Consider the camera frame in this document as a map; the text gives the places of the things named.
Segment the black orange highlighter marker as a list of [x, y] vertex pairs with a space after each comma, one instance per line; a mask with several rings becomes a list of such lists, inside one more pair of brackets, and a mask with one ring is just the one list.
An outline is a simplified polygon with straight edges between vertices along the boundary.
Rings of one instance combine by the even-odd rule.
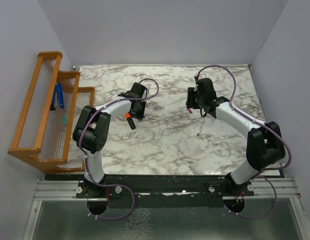
[[134, 124], [134, 121], [133, 121], [133, 118], [126, 118], [131, 130], [134, 130], [136, 128], [135, 124]]

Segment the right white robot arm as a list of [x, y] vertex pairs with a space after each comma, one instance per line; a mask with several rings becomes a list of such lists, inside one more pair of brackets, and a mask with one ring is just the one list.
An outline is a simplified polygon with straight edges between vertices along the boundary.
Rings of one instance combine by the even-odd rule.
[[216, 95], [210, 78], [195, 79], [195, 87], [187, 90], [186, 107], [200, 110], [202, 117], [210, 115], [224, 121], [247, 140], [246, 160], [226, 175], [224, 189], [229, 195], [237, 195], [244, 184], [285, 157], [284, 144], [277, 138], [281, 136], [279, 125], [244, 116], [243, 111], [231, 107], [229, 99]]

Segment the white whiteboard marker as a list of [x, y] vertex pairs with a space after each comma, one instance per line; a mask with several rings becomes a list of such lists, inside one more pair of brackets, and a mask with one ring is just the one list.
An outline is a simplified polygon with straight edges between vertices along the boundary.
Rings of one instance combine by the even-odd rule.
[[201, 126], [200, 126], [200, 128], [199, 128], [199, 130], [197, 132], [197, 136], [199, 136], [201, 134], [201, 132], [202, 132], [204, 126], [205, 126], [206, 120], [207, 120], [207, 117], [204, 118], [204, 120], [203, 120], [203, 122], [202, 122], [202, 124], [201, 124]]

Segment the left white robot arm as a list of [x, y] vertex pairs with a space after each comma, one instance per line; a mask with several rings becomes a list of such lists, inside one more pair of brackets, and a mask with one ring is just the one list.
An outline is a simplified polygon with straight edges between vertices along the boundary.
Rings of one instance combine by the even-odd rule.
[[84, 151], [85, 178], [90, 181], [88, 192], [94, 197], [104, 194], [105, 185], [101, 150], [105, 146], [110, 122], [125, 116], [130, 128], [136, 128], [133, 119], [143, 120], [146, 101], [139, 99], [146, 97], [147, 88], [135, 82], [132, 88], [119, 94], [114, 100], [101, 106], [83, 107], [73, 132], [73, 140]]

